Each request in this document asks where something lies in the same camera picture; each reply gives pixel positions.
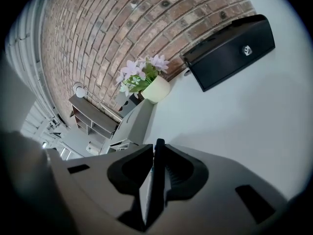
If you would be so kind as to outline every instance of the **green leaf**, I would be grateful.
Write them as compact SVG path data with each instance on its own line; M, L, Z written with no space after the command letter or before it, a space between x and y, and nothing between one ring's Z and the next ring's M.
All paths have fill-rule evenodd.
M149 82L148 81L146 81L146 80L140 80L139 82L138 82L138 85L137 86L140 86L140 87L148 87L149 86Z
M136 86L136 87L133 87L131 90L129 90L129 92L139 92L139 91L142 91L144 90L146 87L141 87L141 86Z
M144 72L145 72L146 74L149 74L149 73L153 72L153 66L152 66L152 64L147 63L147 64L146 64L146 68L144 69Z

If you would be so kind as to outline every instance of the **shelf unit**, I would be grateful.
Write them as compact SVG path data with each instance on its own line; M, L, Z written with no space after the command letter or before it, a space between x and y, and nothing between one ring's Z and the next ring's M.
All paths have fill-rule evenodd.
M107 115L96 109L84 98L76 95L69 99L78 129L85 132L94 140L104 143L112 137L117 123Z

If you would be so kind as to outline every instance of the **pipe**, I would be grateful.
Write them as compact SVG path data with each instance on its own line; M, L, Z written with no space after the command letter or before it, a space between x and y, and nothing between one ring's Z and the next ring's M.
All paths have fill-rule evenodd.
M96 99L99 100L99 103L97 105L101 105L105 110L107 110L108 112L110 112L115 118L117 118L120 122L123 120L123 117L117 113L115 110L113 110L112 108L110 108L109 106L106 106L104 104L101 103L101 100L96 96L94 95L93 93L91 93L90 91L88 91L88 88L87 87L84 87L84 90L86 90L88 93L90 93L92 96L94 96Z
M31 83L31 87L32 89L34 90L36 96L37 96L37 99L39 100L40 104L42 105L45 105L45 100L43 98L43 96L41 95L41 93L39 92L38 88L37 88L37 85L36 85L36 81L33 77L33 74L32 74L32 70L31 70L31 67L30 67L30 63L29 63L29 60L28 60L28 56L27 56L27 46L26 46L26 38L29 37L26 35L26 16L28 11L29 11L29 7L30 5L27 4L22 13L21 13L21 18L20 18L20 22L19 22L19 40L18 40L18 44L20 46L20 54L21 54L21 58L22 58L22 64L23 64L23 67L28 75L28 79ZM54 118L54 114L52 111L50 111L50 109L45 109L48 114L50 115L50 118Z
M34 39L34 35L35 35L35 20L36 20L36 8L38 7L38 4L39 4L39 1L40 0L34 0L32 1L31 5L30 5L30 8L29 8L29 11L31 11L31 17L30 17L30 32L29 32L29 36L30 37L27 37L27 38L30 38L30 50L31 50L31 57L32 57L32 62L33 62L33 68L35 70L35 74L36 74L36 77L37 77L37 82L39 83L39 90L40 90L40 93L43 95L44 97L44 100L45 100L45 104L46 106L49 108L49 110L53 113L53 117L55 117L55 114L54 114L54 111L53 111L53 108L51 107L50 103L49 103L49 100L47 99L46 95L45 95L45 92L43 90L43 85L41 83L41 80L40 80L40 76L38 74L38 71L37 71L37 62L36 62L36 54L35 54L35 39Z

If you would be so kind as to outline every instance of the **artificial flower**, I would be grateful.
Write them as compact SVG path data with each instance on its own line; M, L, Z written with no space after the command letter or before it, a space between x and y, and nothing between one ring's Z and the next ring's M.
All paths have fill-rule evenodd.
M140 82L140 78L137 78L137 77L135 77L135 76L133 76L133 80L132 80L132 83L133 84L139 84L139 82Z
M117 84L118 85L120 82L122 82L124 80L124 74L123 72L119 72L119 76L116 78Z
M137 74L137 62L128 60L126 62L126 67L123 67L121 71L125 74L125 80L129 79L132 75Z
M131 93L129 93L129 96L131 96L133 94L134 94L135 98L138 98L138 92L131 92Z
M169 63L169 61L165 60L165 56L158 56L155 55L154 57L150 58L150 62L153 66L155 66L157 71L162 71L164 73L167 73L166 70L168 69L167 64Z
M125 92L126 96L129 94L129 88L126 84L121 83L121 88L119 89L120 92Z

